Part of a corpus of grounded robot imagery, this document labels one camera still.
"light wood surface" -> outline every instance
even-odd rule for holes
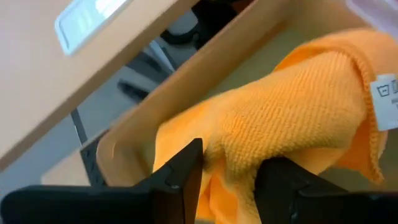
[[[72,57],[54,31],[71,0],[0,1],[0,172],[197,1],[133,0]]]

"wooden desk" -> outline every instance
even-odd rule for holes
[[[1,1],[0,172],[197,1],[133,0],[72,57],[54,30],[71,0]]]

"white tag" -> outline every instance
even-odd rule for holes
[[[380,131],[398,128],[398,86],[394,74],[379,75],[371,82],[374,112]]]

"towel fold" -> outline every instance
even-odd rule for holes
[[[260,223],[254,181],[264,159],[286,156],[314,174],[336,164],[383,180],[369,92],[398,73],[398,46],[371,29],[331,34],[297,47],[264,78],[203,101],[158,130],[154,170],[202,138],[205,167],[197,217]]]

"black plastic part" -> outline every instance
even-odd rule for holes
[[[254,198],[262,223],[398,222],[398,194],[349,194],[283,157],[261,164]]]
[[[184,169],[175,164],[185,164]],[[1,216],[5,224],[193,224],[202,166],[202,141],[194,139],[133,187],[25,187],[6,195]]]
[[[193,42],[195,48],[200,49],[237,15],[230,6],[231,2],[233,1],[201,0],[192,7],[192,11],[198,19],[198,24],[195,27],[180,35],[165,30],[160,36],[172,45]]]
[[[87,134],[85,131],[85,127],[83,126],[83,122],[81,121],[80,114],[78,109],[74,109],[70,116],[73,121],[73,125],[75,125],[77,136],[79,137],[80,144],[83,144],[87,141]]]
[[[134,100],[136,103],[141,102],[149,95],[148,91],[142,90],[139,87],[133,85],[124,80],[118,81],[119,90],[128,96],[130,99]]]
[[[165,49],[162,50],[167,57],[167,51]],[[145,52],[139,52],[126,66],[156,83],[162,83],[173,72],[169,67],[163,65],[162,62],[156,61]]]

